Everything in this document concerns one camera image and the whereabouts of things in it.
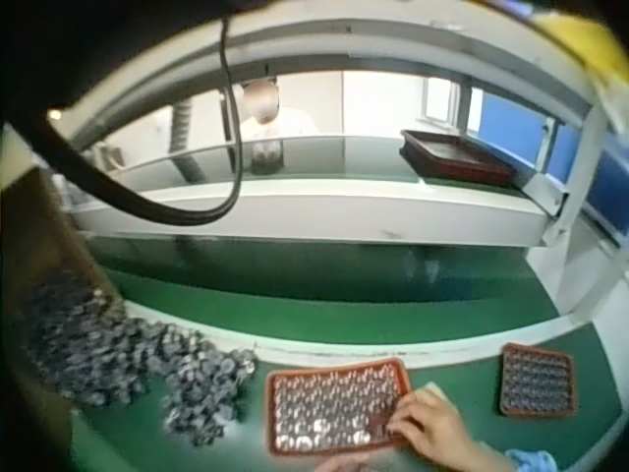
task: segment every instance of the hand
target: hand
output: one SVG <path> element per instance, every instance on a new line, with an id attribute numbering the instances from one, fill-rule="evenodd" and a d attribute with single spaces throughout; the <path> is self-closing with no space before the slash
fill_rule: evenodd
<path id="1" fill-rule="evenodd" d="M 367 470 L 365 467 L 371 458 L 372 453 L 369 452 L 335 455 L 319 465 L 314 472 L 350 472 Z"/>
<path id="2" fill-rule="evenodd" d="M 406 438 L 415 451 L 461 472 L 513 472 L 515 464 L 470 438 L 456 406 L 434 383 L 404 396 L 387 430 Z"/>

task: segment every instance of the black cable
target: black cable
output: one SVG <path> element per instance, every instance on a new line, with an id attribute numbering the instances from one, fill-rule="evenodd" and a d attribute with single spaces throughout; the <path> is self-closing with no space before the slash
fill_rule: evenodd
<path id="1" fill-rule="evenodd" d="M 146 199 L 123 187 L 92 167 L 50 126 L 45 116 L 32 116 L 32 114 L 22 110 L 15 113 L 10 122 L 14 129 L 29 142 L 32 149 L 53 168 L 64 174 L 68 180 L 74 182 L 85 192 L 94 195 L 112 207 L 155 223 L 175 226 L 196 226 L 216 221 L 225 216 L 238 201 L 243 180 L 243 143 L 240 134 L 240 119 L 232 87 L 232 77 L 225 55 L 228 30 L 229 19 L 224 18 L 220 34 L 219 56 L 231 108 L 232 128 L 236 138 L 236 166 L 232 190 L 227 199 L 215 208 L 208 210 L 174 208 Z"/>

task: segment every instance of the pile of metal parts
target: pile of metal parts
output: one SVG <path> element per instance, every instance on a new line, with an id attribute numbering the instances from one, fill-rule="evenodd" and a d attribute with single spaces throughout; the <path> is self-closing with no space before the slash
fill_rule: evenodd
<path id="1" fill-rule="evenodd" d="M 129 318 L 79 272 L 50 271 L 22 306 L 25 351 L 42 379 L 80 404 L 125 404 L 142 395 L 151 377 L 170 386 L 167 431 L 196 445 L 222 436 L 236 418 L 239 387 L 254 373 L 251 351 L 224 354 L 198 331 Z"/>
<path id="2" fill-rule="evenodd" d="M 393 367 L 273 380 L 272 433 L 279 453 L 343 451 L 390 440 L 384 425 L 400 396 Z"/>
<path id="3" fill-rule="evenodd" d="M 500 409 L 507 415 L 563 416 L 576 409 L 572 360 L 510 344 L 503 352 Z"/>

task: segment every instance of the worker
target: worker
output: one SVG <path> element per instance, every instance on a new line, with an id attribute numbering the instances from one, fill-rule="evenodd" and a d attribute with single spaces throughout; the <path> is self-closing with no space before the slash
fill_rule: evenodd
<path id="1" fill-rule="evenodd" d="M 508 450 L 501 454 L 475 442 L 465 429 L 456 406 L 434 383 L 412 391 L 397 404 L 387 430 L 404 437 L 421 457 L 459 472 L 556 472 L 552 456 L 545 452 Z M 373 452 L 337 455 L 315 472 L 368 470 Z"/>
<path id="2" fill-rule="evenodd" d="M 243 140 L 317 134 L 308 113 L 280 104 L 279 91 L 270 81 L 251 82 L 245 88 L 244 100 L 252 116 L 240 127 Z"/>
<path id="3" fill-rule="evenodd" d="M 279 172 L 284 167 L 281 138 L 316 134 L 313 120 L 305 111 L 280 106 L 277 87 L 270 81 L 250 83 L 244 100 L 252 116 L 241 125 L 242 138 L 262 140 L 253 145 L 251 171 L 262 175 Z"/>

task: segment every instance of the green surface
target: green surface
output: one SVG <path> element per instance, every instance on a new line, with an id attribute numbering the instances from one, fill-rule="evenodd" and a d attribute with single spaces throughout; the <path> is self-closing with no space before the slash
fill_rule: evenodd
<path id="1" fill-rule="evenodd" d="M 550 306 L 521 248 L 159 235 L 86 243 L 104 266 L 229 292 L 349 302 L 536 295 L 540 306 Z"/>
<path id="2" fill-rule="evenodd" d="M 521 249 L 192 237 L 87 243 L 127 299 L 251 334 L 409 343 L 557 316 Z"/>
<path id="3" fill-rule="evenodd" d="M 410 372 L 413 386 L 429 381 L 439 384 L 457 404 L 474 437 L 497 449 L 545 449 L 553 454 L 561 468 L 585 453 L 620 414 L 615 384 L 596 330 L 587 325 L 552 340 L 546 347 L 572 354 L 577 371 L 580 398 L 578 413 L 565 419 L 511 419 L 497 413 L 500 363 L 498 358 L 451 367 Z M 91 456 L 89 470 L 122 470 L 113 465 L 118 460 L 138 471 L 290 471 L 313 470 L 315 459 L 276 460 L 265 451 L 263 425 L 264 378 L 281 368 L 262 364 L 242 398 L 241 422 L 226 430 L 226 437 L 212 446 L 193 448 L 181 437 L 168 436 L 161 429 L 160 399 L 162 383 L 132 406 L 86 409 L 86 423 L 92 432 L 75 430 L 75 455 Z M 96 434 L 102 443 L 85 440 Z M 111 466 L 103 457 L 115 451 Z M 418 471 L 429 466 L 408 450 L 387 451 L 379 458 L 380 470 Z"/>
<path id="4" fill-rule="evenodd" d="M 320 302 L 245 295 L 163 282 L 116 270 L 127 299 L 205 325 L 299 341 L 398 344 L 500 332 L 556 316 L 545 293 L 421 303 Z"/>

